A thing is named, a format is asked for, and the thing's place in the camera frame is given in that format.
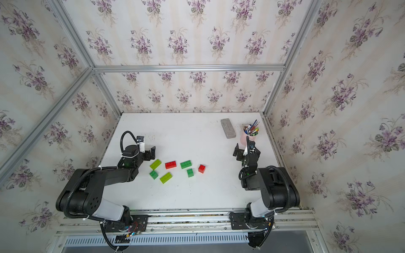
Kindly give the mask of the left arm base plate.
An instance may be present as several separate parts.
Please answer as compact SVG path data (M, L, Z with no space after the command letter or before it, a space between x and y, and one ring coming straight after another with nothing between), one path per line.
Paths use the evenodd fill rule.
M129 223L114 221L104 225L107 233L141 233L145 232L148 224L148 215L131 215Z

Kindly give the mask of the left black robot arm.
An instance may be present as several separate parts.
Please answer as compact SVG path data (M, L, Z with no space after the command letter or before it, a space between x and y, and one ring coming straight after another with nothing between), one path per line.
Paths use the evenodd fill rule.
M145 161L156 159L156 147L146 150L143 136L125 131L120 138L120 160L116 166L77 169L58 196L55 207L70 219L90 219L128 229L134 223L127 206L103 198L104 188L132 182Z

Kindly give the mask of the lime long lego brick front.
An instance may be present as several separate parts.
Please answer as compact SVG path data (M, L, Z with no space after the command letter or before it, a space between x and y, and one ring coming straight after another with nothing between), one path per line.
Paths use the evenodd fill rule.
M160 181L161 181L162 184L165 184L165 183L167 183L172 177L173 177L173 175L172 175L170 172L168 172L168 173L166 173L165 175L163 175L163 176L160 178Z

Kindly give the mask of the lime long lego brick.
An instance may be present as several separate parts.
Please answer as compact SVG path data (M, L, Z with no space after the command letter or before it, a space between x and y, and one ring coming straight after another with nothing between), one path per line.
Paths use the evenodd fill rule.
M151 165L150 168L152 170L156 170L160 165L162 164L162 162L159 159L156 159Z
M173 177L173 175L172 175L170 172L168 172L168 173L166 173L165 175L163 175L163 176L160 178L160 181L161 181L162 184L165 184L165 183L167 183L172 177Z

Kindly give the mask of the red long lego brick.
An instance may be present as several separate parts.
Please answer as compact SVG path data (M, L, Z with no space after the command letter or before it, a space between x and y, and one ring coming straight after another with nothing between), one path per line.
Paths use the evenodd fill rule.
M176 166L177 166L176 161L171 161L171 162L165 163L165 168L166 169L172 169L172 168L175 168Z

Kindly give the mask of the small red lego brick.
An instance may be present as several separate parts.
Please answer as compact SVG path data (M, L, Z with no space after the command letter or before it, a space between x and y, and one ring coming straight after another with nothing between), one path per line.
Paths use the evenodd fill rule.
M199 166L199 168L198 168L198 171L199 171L201 174L203 174L203 173L205 172L205 169L206 169L206 167L201 164L201 165Z

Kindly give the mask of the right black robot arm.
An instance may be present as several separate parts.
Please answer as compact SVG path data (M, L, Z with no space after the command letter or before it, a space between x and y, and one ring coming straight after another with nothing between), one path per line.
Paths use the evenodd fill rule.
M265 221L301 202L299 192L284 167L267 166L260 168L258 160L261 152L255 142L245 138L245 149L235 147L233 156L242 166L238 179L246 191L259 191L261 197L247 204L242 213L229 213L233 230L261 229Z

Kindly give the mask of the green long lego brick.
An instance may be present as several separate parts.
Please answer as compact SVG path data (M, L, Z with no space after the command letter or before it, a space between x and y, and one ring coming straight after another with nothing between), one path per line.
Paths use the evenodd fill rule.
M182 169L189 168L192 166L192 162L190 160L184 161L180 164Z

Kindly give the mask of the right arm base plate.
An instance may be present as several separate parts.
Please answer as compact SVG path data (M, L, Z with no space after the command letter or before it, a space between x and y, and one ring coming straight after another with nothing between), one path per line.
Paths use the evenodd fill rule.
M230 212L228 218L231 222L232 230L264 230L270 224L269 219L254 218L245 213Z

